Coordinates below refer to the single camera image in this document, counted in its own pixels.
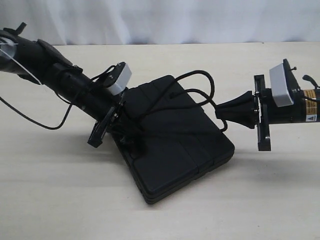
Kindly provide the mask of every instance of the white table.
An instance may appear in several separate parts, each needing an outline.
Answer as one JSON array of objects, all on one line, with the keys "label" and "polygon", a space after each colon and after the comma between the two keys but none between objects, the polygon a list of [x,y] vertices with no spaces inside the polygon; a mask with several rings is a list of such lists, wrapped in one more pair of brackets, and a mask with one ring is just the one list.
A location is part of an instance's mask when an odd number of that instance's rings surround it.
[{"label": "white table", "polygon": [[[320,81],[320,43],[63,46],[90,77],[125,61],[129,87],[171,74],[206,70],[222,103],[254,89],[253,76],[287,58],[303,89]],[[67,105],[51,90],[0,73],[0,95],[55,126]],[[184,87],[209,91],[194,76]],[[212,108],[207,114],[215,119]],[[229,124],[230,162],[149,206],[112,139],[87,144],[95,123],[74,108],[49,131],[0,104],[1,240],[315,240],[320,238],[320,125],[271,126],[272,152],[258,152],[257,131]]]}]

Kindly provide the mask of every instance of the robotic arm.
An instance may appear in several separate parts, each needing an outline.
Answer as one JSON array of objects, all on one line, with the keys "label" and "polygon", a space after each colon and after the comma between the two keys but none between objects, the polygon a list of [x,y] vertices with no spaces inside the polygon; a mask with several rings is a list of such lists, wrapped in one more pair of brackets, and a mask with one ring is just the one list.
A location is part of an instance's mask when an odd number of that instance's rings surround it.
[{"label": "robotic arm", "polygon": [[[104,135],[111,133],[148,204],[218,168],[233,156],[235,147],[222,133],[227,129],[226,121],[249,129],[257,126],[259,151],[271,150],[272,124],[320,122],[319,86],[305,75],[303,79],[311,82],[314,89],[302,90],[293,75],[296,68],[291,68],[286,59],[270,70],[271,88],[266,88],[263,75],[256,75],[254,92],[247,91],[217,105],[212,100],[214,82],[207,72],[193,71],[177,78],[168,75],[128,89],[131,71],[125,62],[90,79],[49,43],[20,37],[25,26],[22,23],[17,29],[0,30],[0,71],[46,85],[69,104],[68,111],[59,126],[47,127],[1,97],[0,100],[24,118],[50,130],[63,125],[73,105],[83,110],[96,120],[88,143],[97,148]],[[198,89],[184,90],[178,84],[193,74],[209,79],[209,96]],[[190,92],[201,94],[206,100],[195,103],[186,94]],[[212,104],[216,117],[224,122],[223,129],[218,129],[200,107],[207,103]],[[155,137],[149,134],[150,130],[163,134]]]}]

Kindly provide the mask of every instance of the white backdrop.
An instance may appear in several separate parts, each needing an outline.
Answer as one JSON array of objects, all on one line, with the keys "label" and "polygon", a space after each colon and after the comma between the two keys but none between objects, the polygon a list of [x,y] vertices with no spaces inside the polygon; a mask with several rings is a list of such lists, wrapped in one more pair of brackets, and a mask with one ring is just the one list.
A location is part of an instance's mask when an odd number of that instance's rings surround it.
[{"label": "white backdrop", "polygon": [[0,28],[51,44],[320,41],[320,0],[0,0]]}]

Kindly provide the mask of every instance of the warning label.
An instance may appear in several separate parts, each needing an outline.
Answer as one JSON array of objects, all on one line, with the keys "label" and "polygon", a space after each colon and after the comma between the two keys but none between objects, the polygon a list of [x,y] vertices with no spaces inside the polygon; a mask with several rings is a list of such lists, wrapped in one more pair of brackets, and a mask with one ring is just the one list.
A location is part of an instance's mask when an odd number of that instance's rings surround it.
[{"label": "warning label", "polygon": [[[314,90],[304,90],[304,95],[310,99],[317,99]],[[315,101],[305,100],[306,122],[316,122],[318,118],[318,105]]]}]

